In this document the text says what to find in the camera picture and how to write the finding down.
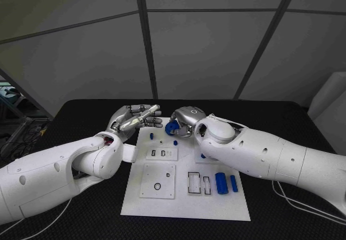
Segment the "gray wall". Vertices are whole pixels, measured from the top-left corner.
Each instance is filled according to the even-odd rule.
[[[267,38],[279,3],[146,0],[145,29],[136,12],[115,18],[143,13],[135,0],[2,0],[4,78],[51,116],[71,99],[149,99],[151,84],[158,99],[231,99],[246,83],[239,99],[308,106],[346,71],[346,1],[291,0]]]

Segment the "blue cylinder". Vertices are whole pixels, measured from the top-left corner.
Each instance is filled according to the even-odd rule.
[[[231,191],[236,193],[237,192],[237,187],[236,187],[236,177],[234,177],[234,175],[230,175],[230,184],[231,184]]]
[[[229,193],[229,188],[227,188],[224,173],[217,172],[214,174],[214,179],[216,179],[217,194],[227,194]]]

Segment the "table surface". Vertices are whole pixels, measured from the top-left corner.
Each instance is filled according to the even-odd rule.
[[[182,106],[242,123],[292,143],[332,153],[302,108],[286,101],[82,99],[69,101],[40,138],[34,151],[87,138],[105,130],[122,105],[158,104],[162,117]],[[135,145],[138,132],[125,142]],[[120,216],[131,164],[122,162],[110,179],[93,185],[70,201],[50,228],[34,239],[346,239],[346,226],[292,208],[275,195],[270,181],[240,173],[250,222],[168,217]],[[282,183],[285,194],[341,217],[312,193]],[[1,239],[37,233],[60,214],[66,203],[27,218]],[[12,223],[0,226],[0,232]]]

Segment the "blue object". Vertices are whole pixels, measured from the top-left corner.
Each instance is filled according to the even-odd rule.
[[[171,134],[171,130],[175,130],[178,128],[180,128],[178,127],[178,122],[177,122],[177,120],[174,120],[172,122],[168,122],[165,124],[164,131],[169,136],[172,136],[174,134]]]
[[[237,193],[237,187],[236,187],[236,177],[234,175],[230,175],[230,184],[231,184],[231,191]]]
[[[229,193],[229,188],[227,188],[224,173],[217,172],[214,174],[214,179],[216,179],[217,194],[227,194]]]

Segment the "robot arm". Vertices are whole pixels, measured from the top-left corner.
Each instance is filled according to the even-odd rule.
[[[123,106],[106,130],[38,151],[0,169],[0,225],[37,215],[112,177],[120,161],[133,163],[136,148],[122,142],[138,127],[162,127],[158,105]],[[87,174],[73,179],[71,167]]]
[[[181,107],[174,111],[178,127],[191,129],[203,155],[223,162],[243,174],[285,182],[324,198],[346,215],[346,156],[299,146],[278,136],[230,126],[213,115],[195,120],[197,109]],[[178,134],[180,129],[169,131]]]

